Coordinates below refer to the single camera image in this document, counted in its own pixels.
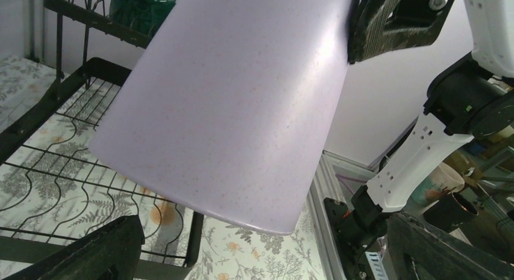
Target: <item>black cup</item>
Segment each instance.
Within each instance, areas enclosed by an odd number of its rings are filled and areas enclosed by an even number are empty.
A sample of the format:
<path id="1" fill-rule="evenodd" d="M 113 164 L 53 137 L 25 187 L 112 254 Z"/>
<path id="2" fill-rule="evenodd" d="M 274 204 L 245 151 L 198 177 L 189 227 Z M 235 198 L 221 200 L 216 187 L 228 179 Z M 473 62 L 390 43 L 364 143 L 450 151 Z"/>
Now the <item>black cup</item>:
<path id="1" fill-rule="evenodd" d="M 429 224 L 449 233 L 477 215 L 478 211 L 471 202 L 459 193 L 450 193 L 423 213 L 423 218 Z"/>

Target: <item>dark green mug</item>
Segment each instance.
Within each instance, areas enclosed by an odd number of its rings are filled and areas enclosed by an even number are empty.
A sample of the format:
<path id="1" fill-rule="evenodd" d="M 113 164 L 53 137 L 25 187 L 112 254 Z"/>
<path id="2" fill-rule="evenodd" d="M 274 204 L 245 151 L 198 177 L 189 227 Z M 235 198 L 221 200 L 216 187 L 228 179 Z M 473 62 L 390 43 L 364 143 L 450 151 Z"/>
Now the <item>dark green mug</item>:
<path id="1" fill-rule="evenodd" d="M 175 4 L 176 0 L 111 0 L 109 17 L 153 37 Z"/>

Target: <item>white robotic arm segment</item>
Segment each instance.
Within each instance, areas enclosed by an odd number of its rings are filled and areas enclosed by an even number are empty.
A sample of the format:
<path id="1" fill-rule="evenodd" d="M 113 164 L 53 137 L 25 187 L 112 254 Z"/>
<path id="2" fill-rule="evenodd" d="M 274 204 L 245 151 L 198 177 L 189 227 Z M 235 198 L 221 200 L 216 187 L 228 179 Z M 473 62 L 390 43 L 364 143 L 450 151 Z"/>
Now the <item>white robotic arm segment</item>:
<path id="1" fill-rule="evenodd" d="M 391 161 L 368 181 L 368 194 L 383 212 L 400 211 L 410 194 L 453 151 L 473 139 L 472 135 L 444 133 L 433 114 L 420 114 L 409 137 Z"/>
<path id="2" fill-rule="evenodd" d="M 500 77 L 514 78 L 514 0 L 464 0 L 473 59 Z"/>

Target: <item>dish rack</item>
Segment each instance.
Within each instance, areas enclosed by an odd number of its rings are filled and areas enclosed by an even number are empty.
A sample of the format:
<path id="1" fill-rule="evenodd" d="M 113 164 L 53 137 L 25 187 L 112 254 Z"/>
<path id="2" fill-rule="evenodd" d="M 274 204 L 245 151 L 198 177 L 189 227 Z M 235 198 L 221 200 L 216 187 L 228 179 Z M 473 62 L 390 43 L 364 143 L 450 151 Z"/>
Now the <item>dish rack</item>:
<path id="1" fill-rule="evenodd" d="M 145 234 L 135 277 L 184 279 L 198 259 L 203 215 L 135 184 L 87 144 L 130 70 L 87 59 L 90 27 L 138 47 L 151 38 L 109 20 L 106 0 L 44 0 L 57 17 L 56 79 L 0 133 L 0 259 L 34 263 L 124 215 Z M 62 72 L 67 16 L 86 25 L 83 64 Z"/>

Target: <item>screw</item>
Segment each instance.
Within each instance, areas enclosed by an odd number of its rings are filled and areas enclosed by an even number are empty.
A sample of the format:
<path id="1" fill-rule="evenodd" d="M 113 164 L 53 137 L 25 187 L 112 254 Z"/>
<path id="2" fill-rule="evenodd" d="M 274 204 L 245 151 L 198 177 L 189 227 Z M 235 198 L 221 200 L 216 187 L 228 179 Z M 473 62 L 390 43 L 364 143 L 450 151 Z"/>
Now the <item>screw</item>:
<path id="1" fill-rule="evenodd" d="M 448 4 L 448 0 L 430 0 L 429 7 L 434 11 L 438 11 L 443 9 L 446 4 Z"/>

